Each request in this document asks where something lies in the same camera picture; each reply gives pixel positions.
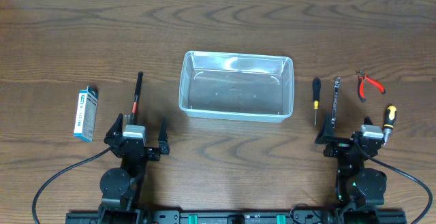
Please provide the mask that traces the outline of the silver ratchet wrench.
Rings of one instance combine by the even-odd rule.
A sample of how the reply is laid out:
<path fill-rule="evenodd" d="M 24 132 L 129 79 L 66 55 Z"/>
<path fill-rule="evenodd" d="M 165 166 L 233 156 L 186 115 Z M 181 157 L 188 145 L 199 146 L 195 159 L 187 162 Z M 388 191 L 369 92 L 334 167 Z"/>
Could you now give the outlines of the silver ratchet wrench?
<path fill-rule="evenodd" d="M 331 116 L 331 125 L 333 128 L 336 127 L 336 121 L 337 121 L 337 103 L 338 103 L 338 95 L 339 95 L 340 85 L 341 85 L 341 78 L 336 77 L 334 79 L 334 96 L 333 96 L 332 116 Z"/>

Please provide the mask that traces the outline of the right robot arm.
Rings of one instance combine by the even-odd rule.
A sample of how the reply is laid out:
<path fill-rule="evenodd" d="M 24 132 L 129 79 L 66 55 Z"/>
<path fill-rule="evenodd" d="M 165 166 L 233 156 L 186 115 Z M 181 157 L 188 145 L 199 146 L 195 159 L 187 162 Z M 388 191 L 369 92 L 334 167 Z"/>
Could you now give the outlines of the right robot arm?
<path fill-rule="evenodd" d="M 360 131 L 353 132 L 348 138 L 340 138 L 334 134 L 334 126 L 327 114 L 315 143 L 325 146 L 325 157 L 337 159 L 335 194 L 339 203 L 322 215 L 322 222 L 381 223 L 377 207 L 384 204 L 387 176 L 365 167 L 364 162 L 377 155 L 384 144 L 382 129 L 366 117 Z"/>

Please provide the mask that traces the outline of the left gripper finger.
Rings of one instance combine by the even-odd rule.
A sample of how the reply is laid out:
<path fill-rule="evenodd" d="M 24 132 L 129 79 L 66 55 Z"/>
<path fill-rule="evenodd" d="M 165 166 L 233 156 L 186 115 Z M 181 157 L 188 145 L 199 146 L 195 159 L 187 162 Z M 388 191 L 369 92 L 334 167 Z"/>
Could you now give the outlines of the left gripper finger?
<path fill-rule="evenodd" d="M 159 146 L 168 146 L 168 134 L 166 129 L 166 119 L 163 118 L 158 136 Z"/>
<path fill-rule="evenodd" d="M 106 138 L 115 138 L 121 135 L 123 132 L 123 114 L 119 113 L 115 122 L 106 133 Z"/>

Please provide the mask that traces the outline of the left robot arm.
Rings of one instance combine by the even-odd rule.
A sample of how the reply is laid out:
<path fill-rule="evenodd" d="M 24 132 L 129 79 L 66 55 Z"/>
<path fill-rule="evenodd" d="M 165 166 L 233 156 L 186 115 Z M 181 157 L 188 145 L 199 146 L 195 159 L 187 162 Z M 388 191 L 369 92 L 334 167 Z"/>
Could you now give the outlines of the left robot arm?
<path fill-rule="evenodd" d="M 100 180 L 102 203 L 99 206 L 99 223 L 152 223 L 150 210 L 139 205 L 142 183 L 149 161 L 159 161 L 170 153 L 166 120 L 162 120 L 157 147 L 146 145 L 146 128 L 123 125 L 119 114 L 106 133 L 104 142 L 110 151 L 121 159 L 121 165 L 109 169 Z"/>

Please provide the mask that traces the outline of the black yellow precision screwdriver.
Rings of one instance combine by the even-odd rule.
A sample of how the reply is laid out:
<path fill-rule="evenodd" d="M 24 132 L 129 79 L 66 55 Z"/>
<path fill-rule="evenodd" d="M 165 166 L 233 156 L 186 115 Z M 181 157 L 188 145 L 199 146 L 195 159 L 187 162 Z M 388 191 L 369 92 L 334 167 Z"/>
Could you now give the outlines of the black yellow precision screwdriver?
<path fill-rule="evenodd" d="M 321 80 L 316 77 L 313 79 L 313 109 L 314 109 L 314 125 L 317 125 L 317 111 L 320 104 Z"/>

